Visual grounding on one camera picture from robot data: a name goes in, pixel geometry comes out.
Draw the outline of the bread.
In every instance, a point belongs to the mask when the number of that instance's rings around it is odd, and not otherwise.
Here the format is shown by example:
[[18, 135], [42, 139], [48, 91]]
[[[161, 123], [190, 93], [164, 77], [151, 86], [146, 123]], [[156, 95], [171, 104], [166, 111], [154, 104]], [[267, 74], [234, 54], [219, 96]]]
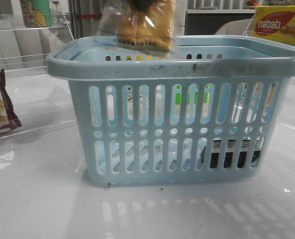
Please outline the bread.
[[178, 4], [175, 0], [108, 0], [97, 36], [112, 45], [152, 56], [173, 56], [178, 48]]

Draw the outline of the black tissue pack front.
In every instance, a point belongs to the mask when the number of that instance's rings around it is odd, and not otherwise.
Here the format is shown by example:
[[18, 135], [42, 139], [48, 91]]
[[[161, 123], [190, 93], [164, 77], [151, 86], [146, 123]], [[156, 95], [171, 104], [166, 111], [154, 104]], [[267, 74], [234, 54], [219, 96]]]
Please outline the black tissue pack front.
[[253, 151], [250, 152], [250, 146], [253, 140], [249, 137], [242, 140], [228, 139], [226, 143], [220, 138], [215, 138], [212, 141], [211, 147], [206, 145], [206, 141], [201, 142], [201, 152], [199, 153], [201, 163], [205, 162], [206, 152], [210, 152], [209, 156], [209, 168], [215, 169], [219, 165], [224, 169], [232, 168], [244, 168], [247, 161], [251, 163], [252, 167], [256, 167], [259, 164], [261, 151], [264, 143], [264, 139], [258, 137], [255, 139]]

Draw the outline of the light blue plastic basket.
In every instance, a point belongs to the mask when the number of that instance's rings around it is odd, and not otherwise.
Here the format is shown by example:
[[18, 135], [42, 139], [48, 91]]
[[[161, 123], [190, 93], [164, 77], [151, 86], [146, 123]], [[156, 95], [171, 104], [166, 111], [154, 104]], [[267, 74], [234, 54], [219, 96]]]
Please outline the light blue plastic basket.
[[[181, 36], [174, 58], [126, 61], [147, 55], [113, 46], [112, 37], [85, 37], [47, 57], [52, 77], [68, 81], [87, 172], [97, 183], [233, 180], [255, 175], [270, 145], [288, 84], [295, 47], [240, 35]], [[278, 83], [271, 119], [251, 121], [258, 82]], [[209, 103], [203, 102], [210, 85]], [[175, 104], [181, 85], [181, 104]], [[194, 103], [198, 85], [197, 103]], [[191, 103], [188, 104], [188, 93]], [[201, 142], [264, 139], [259, 164], [209, 168]]]

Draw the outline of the yellow popcorn paper cup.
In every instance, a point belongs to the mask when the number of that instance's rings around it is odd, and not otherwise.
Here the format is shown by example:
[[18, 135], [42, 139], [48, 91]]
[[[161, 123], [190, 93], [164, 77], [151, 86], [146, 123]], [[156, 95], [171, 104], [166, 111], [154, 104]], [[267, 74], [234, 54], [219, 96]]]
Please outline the yellow popcorn paper cup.
[[127, 55], [126, 61], [162, 60], [162, 57], [151, 55]]

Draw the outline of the beige corn snack box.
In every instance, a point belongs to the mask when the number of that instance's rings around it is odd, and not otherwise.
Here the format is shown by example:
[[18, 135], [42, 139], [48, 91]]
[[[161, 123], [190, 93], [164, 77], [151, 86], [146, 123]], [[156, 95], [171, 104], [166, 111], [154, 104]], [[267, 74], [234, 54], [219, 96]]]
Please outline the beige corn snack box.
[[251, 102], [251, 121], [256, 120], [259, 112], [262, 112], [261, 122], [270, 121], [278, 88], [279, 86], [276, 82], [272, 82], [269, 86], [264, 86], [261, 82], [256, 84]]

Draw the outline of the clear acrylic left display shelf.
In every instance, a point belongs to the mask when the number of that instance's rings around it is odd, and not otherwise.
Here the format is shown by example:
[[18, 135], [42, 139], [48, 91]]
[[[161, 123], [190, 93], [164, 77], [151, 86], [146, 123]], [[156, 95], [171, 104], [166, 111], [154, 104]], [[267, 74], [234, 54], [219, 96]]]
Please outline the clear acrylic left display shelf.
[[47, 74], [46, 57], [73, 40], [63, 14], [50, 27], [25, 26], [22, 15], [0, 15], [0, 70], [22, 126], [0, 133], [0, 143], [36, 139], [46, 128], [72, 120], [68, 86]]

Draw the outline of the green cartoon cup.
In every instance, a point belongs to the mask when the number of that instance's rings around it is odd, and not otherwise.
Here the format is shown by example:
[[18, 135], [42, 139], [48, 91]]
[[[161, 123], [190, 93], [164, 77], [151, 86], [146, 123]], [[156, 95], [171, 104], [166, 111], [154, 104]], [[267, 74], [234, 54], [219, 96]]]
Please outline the green cartoon cup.
[[26, 27], [51, 27], [52, 17], [48, 0], [21, 0], [23, 23]]

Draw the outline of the plate of fruit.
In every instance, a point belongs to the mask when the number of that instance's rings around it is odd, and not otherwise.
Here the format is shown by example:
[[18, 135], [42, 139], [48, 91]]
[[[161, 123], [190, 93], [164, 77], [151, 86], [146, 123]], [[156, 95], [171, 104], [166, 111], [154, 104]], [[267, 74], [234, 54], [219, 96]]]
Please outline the plate of fruit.
[[259, 2], [256, 2], [256, 0], [248, 0], [246, 2], [246, 5], [249, 7], [256, 7], [256, 6], [259, 6], [260, 3]]

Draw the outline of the yellow nabati wafer box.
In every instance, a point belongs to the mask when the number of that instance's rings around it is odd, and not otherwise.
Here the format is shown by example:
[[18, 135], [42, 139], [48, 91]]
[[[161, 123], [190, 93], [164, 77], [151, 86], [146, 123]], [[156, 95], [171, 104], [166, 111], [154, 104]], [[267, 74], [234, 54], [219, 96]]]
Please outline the yellow nabati wafer box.
[[295, 46], [295, 5], [257, 7], [252, 36]]

